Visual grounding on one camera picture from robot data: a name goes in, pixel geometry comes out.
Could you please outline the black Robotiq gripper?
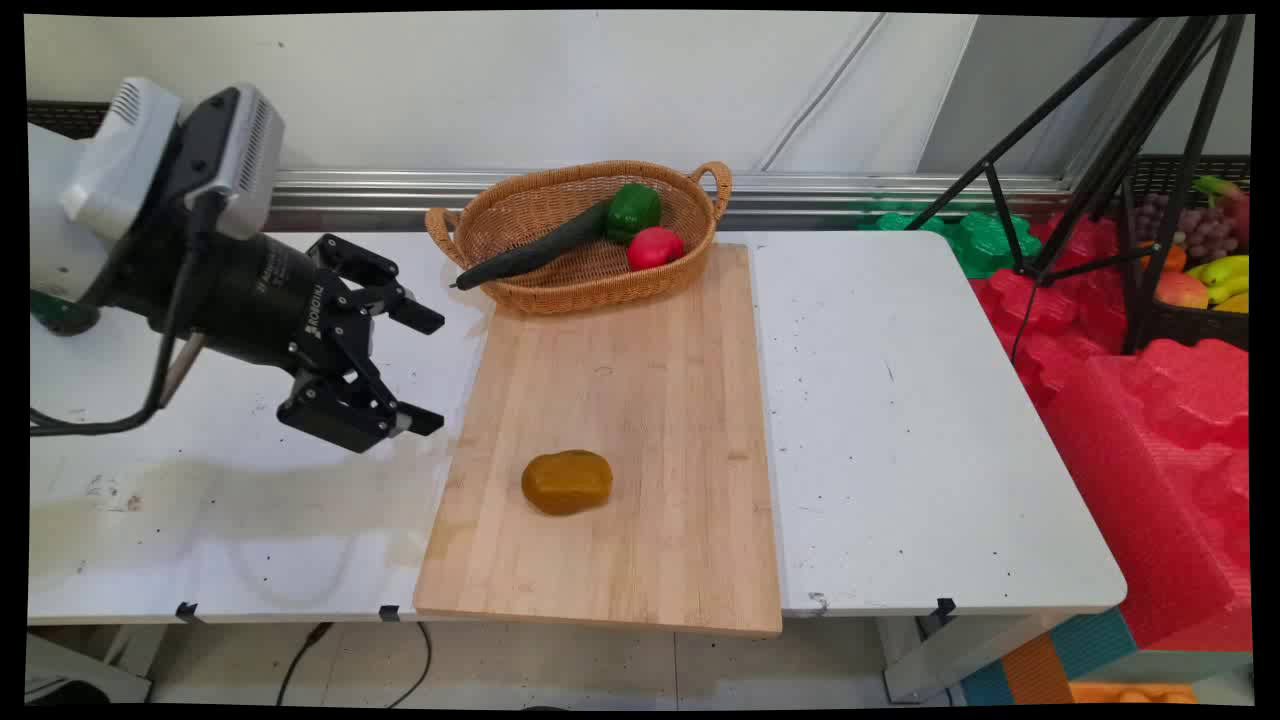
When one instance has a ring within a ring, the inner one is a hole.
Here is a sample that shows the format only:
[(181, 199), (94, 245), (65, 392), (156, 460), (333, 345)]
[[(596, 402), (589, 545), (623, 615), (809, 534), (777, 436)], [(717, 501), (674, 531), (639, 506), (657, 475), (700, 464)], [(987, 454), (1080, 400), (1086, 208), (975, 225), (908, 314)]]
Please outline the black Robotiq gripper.
[(210, 348), (246, 363), (288, 373), (305, 369), (294, 374), (276, 419), (364, 454), (385, 439), (404, 433), (428, 437), (444, 425), (438, 413), (376, 398), (361, 375), (339, 377), (353, 365), (326, 325), (330, 311), (387, 314), (421, 334), (445, 324), (398, 275), (390, 259), (335, 234), (321, 236), (306, 252), (265, 234), (211, 240), (182, 293), (175, 333), (183, 340), (204, 334)]

